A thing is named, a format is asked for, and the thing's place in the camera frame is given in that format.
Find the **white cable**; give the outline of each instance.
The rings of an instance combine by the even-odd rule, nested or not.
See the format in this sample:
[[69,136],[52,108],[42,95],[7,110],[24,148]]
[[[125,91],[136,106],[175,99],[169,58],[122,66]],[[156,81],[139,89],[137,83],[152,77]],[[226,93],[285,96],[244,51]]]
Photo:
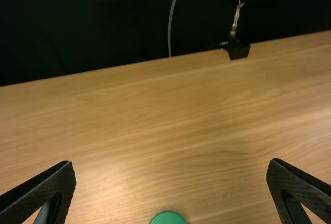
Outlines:
[[172,0],[170,13],[169,13],[169,21],[168,21],[168,53],[169,57],[171,57],[171,24],[172,24],[172,16],[174,15],[174,9],[177,0]]

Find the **wood grain surface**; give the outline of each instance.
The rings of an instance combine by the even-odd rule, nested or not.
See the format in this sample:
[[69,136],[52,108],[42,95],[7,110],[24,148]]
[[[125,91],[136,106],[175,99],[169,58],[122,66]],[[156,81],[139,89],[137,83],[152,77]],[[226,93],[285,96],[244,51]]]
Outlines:
[[331,183],[331,32],[0,88],[0,193],[61,160],[66,223],[280,223],[272,158]]

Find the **green ball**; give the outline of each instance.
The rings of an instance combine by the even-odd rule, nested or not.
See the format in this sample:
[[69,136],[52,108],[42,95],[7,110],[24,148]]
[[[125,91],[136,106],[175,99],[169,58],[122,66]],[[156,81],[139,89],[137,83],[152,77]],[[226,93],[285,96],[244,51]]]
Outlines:
[[157,214],[151,224],[188,224],[180,214],[174,211],[164,211]]

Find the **black curtain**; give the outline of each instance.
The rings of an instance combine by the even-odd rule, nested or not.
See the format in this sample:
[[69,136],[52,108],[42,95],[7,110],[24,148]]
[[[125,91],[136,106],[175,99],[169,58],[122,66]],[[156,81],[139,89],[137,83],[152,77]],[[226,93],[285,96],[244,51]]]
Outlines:
[[[0,85],[168,56],[172,0],[0,0]],[[246,0],[250,42],[331,29],[330,0]],[[173,55],[227,39],[231,0],[177,0]]]

